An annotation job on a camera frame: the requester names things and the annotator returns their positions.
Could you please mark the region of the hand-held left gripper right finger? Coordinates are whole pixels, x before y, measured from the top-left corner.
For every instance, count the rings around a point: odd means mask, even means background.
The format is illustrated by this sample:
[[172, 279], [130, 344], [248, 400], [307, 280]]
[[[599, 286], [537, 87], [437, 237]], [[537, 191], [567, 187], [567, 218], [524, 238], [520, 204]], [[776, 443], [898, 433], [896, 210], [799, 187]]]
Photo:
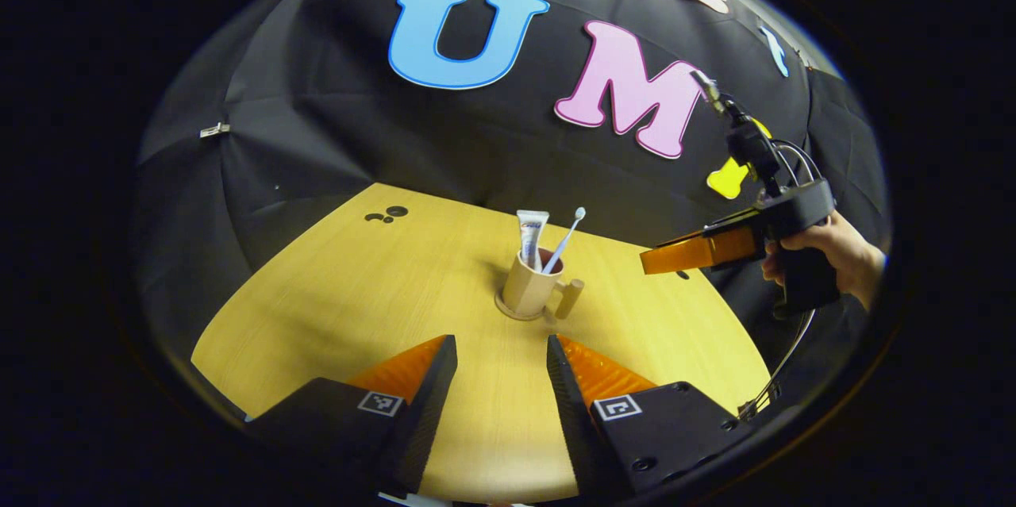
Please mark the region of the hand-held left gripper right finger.
[[698, 387], [657, 385], [563, 335], [547, 369], [579, 495], [622, 499], [685, 479], [750, 435]]

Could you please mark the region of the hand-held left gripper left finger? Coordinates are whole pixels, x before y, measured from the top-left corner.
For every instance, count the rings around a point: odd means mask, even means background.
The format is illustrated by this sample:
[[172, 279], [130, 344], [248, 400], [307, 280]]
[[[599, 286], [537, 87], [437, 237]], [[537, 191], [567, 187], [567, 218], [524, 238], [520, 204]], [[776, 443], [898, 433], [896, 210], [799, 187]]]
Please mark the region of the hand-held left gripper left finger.
[[219, 363], [214, 385], [298, 499], [403, 499], [420, 492], [457, 364], [454, 335], [378, 355], [289, 340]]

